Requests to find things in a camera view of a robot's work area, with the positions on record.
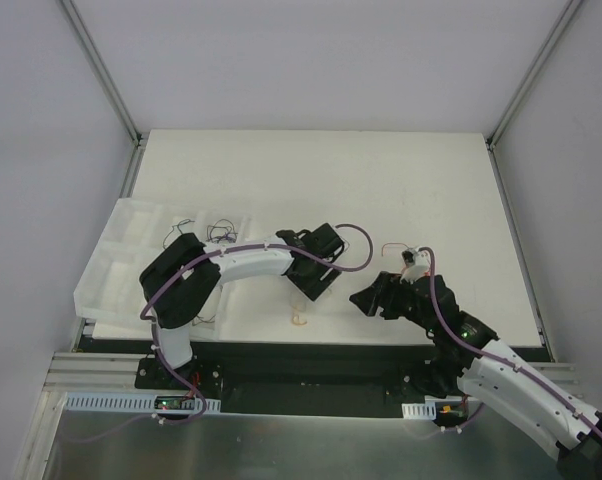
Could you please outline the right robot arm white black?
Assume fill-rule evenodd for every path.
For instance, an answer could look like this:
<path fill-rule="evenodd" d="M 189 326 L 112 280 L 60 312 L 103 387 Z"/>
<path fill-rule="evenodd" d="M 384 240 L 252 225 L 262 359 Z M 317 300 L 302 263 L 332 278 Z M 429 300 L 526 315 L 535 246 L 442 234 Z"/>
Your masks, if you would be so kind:
<path fill-rule="evenodd" d="M 442 276 L 413 282 L 380 273 L 349 298 L 364 315 L 423 328 L 435 356 L 411 373 L 424 395 L 473 397 L 530 437 L 564 479 L 602 479 L 602 410 L 559 388 L 462 310 Z"/>

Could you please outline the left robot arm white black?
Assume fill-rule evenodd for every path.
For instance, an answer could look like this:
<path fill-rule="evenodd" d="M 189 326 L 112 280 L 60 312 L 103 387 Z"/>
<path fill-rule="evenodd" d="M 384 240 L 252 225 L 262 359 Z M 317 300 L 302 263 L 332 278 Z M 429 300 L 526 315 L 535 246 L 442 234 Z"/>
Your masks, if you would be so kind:
<path fill-rule="evenodd" d="M 257 276 L 283 276 L 314 301 L 340 275 L 321 262 L 334 262 L 344 250 L 345 241 L 327 223 L 313 231 L 279 230 L 260 242 L 241 243 L 233 252 L 222 252 L 193 233 L 177 237 L 139 277 L 148 302 L 168 280 L 175 280 L 150 307 L 157 323 L 153 338 L 164 357 L 157 370 L 160 380 L 172 389 L 190 382 L 189 325 L 221 286 Z"/>

